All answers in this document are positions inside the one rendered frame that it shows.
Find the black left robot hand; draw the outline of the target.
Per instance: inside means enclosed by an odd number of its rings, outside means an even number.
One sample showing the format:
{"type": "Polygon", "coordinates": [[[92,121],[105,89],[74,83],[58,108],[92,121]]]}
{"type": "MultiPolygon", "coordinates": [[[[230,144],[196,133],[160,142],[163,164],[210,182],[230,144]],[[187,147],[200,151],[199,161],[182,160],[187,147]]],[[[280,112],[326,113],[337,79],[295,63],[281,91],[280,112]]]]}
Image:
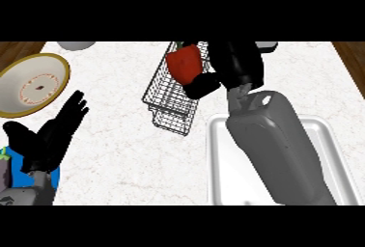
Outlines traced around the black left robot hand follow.
{"type": "Polygon", "coordinates": [[[37,132],[15,121],[3,124],[9,147],[23,156],[21,171],[52,173],[63,162],[73,135],[82,124],[89,107],[85,93],[76,91],[58,115],[46,121],[37,132]]]}

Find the white bowl with gold rim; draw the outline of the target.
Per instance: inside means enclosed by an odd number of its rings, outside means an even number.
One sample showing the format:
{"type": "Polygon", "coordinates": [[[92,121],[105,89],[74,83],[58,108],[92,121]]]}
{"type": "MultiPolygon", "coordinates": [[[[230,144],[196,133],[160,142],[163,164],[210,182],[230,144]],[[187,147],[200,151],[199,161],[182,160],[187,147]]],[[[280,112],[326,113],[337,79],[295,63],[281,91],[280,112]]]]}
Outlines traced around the white bowl with gold rim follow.
{"type": "Polygon", "coordinates": [[[58,98],[70,79],[70,64],[55,53],[21,58],[0,71],[0,117],[20,118],[58,98]]]}

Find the white rectangular tray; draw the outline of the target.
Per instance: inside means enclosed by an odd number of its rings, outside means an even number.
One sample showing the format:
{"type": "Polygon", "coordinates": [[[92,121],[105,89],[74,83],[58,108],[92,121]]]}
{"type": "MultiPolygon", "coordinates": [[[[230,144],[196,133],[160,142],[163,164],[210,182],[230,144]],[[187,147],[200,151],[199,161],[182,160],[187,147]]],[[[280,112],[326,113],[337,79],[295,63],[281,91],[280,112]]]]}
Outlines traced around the white rectangular tray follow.
{"type": "MultiPolygon", "coordinates": [[[[216,206],[277,206],[244,151],[228,133],[228,114],[207,123],[209,204],[216,206]]],[[[301,115],[311,142],[320,154],[326,182],[339,206],[364,204],[340,144],[329,122],[301,115]]]]}

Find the blue placemat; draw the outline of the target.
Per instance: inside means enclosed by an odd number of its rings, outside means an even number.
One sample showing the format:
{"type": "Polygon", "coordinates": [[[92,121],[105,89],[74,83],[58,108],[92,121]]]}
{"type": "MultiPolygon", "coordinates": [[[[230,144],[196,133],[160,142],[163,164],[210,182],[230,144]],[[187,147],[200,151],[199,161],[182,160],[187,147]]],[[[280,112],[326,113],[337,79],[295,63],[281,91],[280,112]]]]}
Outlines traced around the blue placemat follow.
{"type": "Polygon", "coordinates": [[[0,149],[0,154],[12,157],[12,187],[29,187],[35,184],[35,178],[21,171],[23,156],[9,148],[0,149]]]}

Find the purple eggplant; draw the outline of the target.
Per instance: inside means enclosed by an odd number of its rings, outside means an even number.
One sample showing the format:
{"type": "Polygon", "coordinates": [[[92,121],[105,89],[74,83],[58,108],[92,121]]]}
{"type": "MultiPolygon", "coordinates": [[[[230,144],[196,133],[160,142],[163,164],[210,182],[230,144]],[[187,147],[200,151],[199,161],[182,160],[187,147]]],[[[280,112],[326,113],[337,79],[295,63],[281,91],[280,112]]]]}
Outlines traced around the purple eggplant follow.
{"type": "Polygon", "coordinates": [[[0,192],[12,185],[12,157],[0,154],[0,192]]]}

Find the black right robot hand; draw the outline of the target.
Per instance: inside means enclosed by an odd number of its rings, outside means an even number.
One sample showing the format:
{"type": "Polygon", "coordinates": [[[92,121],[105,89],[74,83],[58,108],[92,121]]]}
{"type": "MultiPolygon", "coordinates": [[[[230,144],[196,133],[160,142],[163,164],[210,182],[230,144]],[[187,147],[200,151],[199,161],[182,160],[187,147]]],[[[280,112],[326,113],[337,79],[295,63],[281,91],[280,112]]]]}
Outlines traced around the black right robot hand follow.
{"type": "Polygon", "coordinates": [[[202,72],[184,86],[185,95],[200,99],[221,86],[228,90],[250,84],[264,85],[264,58],[253,41],[210,41],[209,56],[215,72],[202,72]]]}

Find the pale grey appliance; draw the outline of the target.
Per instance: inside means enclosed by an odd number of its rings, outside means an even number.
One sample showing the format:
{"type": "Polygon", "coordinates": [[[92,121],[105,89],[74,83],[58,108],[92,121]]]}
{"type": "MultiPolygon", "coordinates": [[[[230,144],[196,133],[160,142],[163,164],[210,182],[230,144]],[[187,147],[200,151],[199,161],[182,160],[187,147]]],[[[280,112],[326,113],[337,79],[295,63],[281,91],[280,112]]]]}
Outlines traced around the pale grey appliance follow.
{"type": "Polygon", "coordinates": [[[262,53],[271,53],[277,49],[278,42],[277,41],[258,41],[256,45],[262,53]]]}

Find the red bell pepper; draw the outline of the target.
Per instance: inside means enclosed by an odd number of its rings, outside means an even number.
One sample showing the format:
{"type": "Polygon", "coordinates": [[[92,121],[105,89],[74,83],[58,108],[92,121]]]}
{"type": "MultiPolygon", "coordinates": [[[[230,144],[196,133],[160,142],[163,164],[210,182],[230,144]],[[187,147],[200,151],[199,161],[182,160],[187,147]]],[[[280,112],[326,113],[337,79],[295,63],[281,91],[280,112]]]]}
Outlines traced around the red bell pepper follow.
{"type": "Polygon", "coordinates": [[[200,48],[196,44],[185,46],[166,56],[168,69],[172,77],[185,86],[203,73],[200,48]]]}

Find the grey round bowl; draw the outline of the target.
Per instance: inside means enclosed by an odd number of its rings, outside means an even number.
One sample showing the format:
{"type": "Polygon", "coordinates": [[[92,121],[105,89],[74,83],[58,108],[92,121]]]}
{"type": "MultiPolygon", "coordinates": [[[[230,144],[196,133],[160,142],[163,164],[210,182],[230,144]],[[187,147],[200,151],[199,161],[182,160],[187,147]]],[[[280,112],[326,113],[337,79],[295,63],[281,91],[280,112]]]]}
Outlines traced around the grey round bowl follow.
{"type": "Polygon", "coordinates": [[[60,41],[60,46],[69,51],[88,49],[94,44],[94,41],[60,41]]]}

